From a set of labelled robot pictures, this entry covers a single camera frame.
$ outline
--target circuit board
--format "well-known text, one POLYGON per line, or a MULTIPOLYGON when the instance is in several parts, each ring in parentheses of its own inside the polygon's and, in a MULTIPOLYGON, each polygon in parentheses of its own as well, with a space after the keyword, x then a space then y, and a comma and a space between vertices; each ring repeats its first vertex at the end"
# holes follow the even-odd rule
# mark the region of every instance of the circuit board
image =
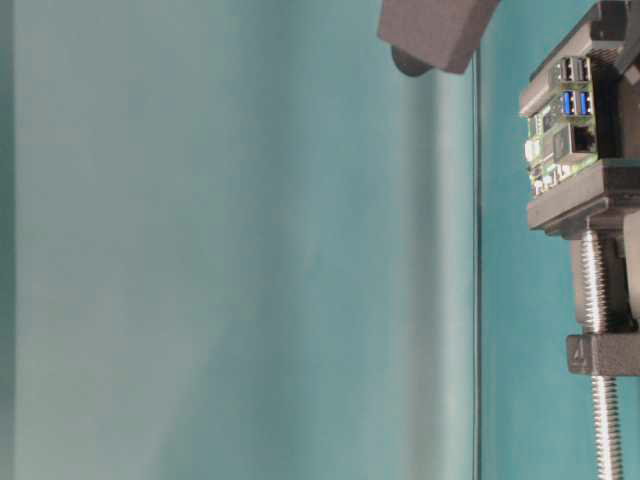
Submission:
POLYGON ((564 57, 547 72, 546 103, 528 118, 525 158, 534 196, 598 160, 591 60, 564 57))

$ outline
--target metal screw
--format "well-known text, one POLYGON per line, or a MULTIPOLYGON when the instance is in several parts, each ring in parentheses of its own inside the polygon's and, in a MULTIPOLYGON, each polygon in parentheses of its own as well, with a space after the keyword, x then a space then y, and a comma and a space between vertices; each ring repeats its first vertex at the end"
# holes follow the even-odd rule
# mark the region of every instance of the metal screw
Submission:
MULTIPOLYGON (((582 235, 581 247, 586 303, 584 332, 606 333, 611 329, 611 320, 607 310, 606 276, 598 234, 593 230, 586 230, 582 235)), ((598 479, 622 480, 622 447, 615 377, 591 377, 591 391, 598 479)))

